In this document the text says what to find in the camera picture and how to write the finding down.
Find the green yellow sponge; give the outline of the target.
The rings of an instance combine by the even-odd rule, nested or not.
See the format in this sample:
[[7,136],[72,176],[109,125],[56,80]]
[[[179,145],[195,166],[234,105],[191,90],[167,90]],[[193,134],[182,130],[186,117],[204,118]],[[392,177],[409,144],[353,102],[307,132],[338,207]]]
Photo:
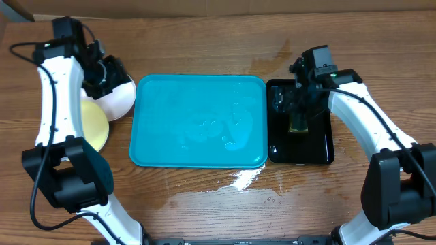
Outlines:
[[307,126],[307,120],[304,114],[290,114],[289,122],[290,125],[288,131],[290,133],[307,133],[309,131]]

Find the white plate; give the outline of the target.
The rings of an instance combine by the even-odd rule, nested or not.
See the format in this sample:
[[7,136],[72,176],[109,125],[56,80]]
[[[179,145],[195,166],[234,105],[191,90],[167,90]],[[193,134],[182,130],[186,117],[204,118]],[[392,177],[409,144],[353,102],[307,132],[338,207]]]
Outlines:
[[97,104],[104,111],[108,121],[118,120],[131,110],[136,100],[136,84],[130,75],[128,78],[129,82],[117,86],[110,94],[99,99],[89,97],[82,88],[81,99]]

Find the black plastic tray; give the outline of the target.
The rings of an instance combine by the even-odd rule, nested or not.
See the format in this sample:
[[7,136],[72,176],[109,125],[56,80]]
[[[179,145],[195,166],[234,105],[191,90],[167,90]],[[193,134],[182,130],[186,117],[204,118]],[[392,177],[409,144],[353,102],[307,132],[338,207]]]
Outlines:
[[272,86],[295,84],[293,79],[271,79],[266,83],[268,157],[274,163],[329,165],[334,161],[334,146],[328,109],[307,120],[307,133],[290,133],[290,114],[272,108]]

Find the teal plastic tray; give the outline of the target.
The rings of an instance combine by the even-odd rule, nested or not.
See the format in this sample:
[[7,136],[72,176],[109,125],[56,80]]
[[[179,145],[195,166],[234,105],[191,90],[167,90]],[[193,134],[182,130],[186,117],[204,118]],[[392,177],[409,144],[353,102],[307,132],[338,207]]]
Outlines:
[[140,167],[261,167],[268,158],[265,82],[241,75],[143,77],[129,156]]

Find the yellow-green plate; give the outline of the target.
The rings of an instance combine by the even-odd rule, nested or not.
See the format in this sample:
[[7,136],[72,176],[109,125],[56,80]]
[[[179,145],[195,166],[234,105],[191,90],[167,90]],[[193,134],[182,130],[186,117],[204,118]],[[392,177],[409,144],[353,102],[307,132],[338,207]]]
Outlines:
[[82,100],[81,119],[84,138],[99,152],[109,136],[109,122],[104,111],[96,103]]

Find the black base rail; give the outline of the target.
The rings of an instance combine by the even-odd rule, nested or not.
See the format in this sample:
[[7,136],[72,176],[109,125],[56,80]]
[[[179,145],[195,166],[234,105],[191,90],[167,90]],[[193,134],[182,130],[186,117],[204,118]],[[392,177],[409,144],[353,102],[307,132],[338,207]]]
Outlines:
[[292,239],[261,240],[192,240],[158,239],[149,242],[154,245],[333,245],[337,244],[330,236],[300,236]]

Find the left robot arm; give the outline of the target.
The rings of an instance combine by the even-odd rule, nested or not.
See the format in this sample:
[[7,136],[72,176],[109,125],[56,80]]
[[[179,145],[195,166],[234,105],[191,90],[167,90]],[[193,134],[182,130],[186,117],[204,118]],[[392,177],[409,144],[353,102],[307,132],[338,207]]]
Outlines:
[[52,21],[54,37],[35,43],[29,62],[42,86],[42,114],[35,147],[22,153],[22,166],[54,208],[75,221],[84,218],[107,244],[147,244],[141,223],[114,194],[108,162],[86,140],[81,105],[90,102],[108,120],[128,113],[136,85],[119,58],[106,54],[98,39],[87,42],[90,29],[71,17]]

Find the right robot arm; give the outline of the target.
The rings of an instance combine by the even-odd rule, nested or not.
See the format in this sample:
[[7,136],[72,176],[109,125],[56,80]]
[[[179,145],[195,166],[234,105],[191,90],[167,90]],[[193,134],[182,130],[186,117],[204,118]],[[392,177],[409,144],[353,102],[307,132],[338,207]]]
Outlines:
[[331,116],[356,138],[369,160],[362,209],[329,235],[298,244],[391,244],[407,226],[435,215],[435,146],[400,130],[353,69],[339,69],[328,46],[303,52],[289,79],[266,85],[268,156],[274,163],[330,164]]

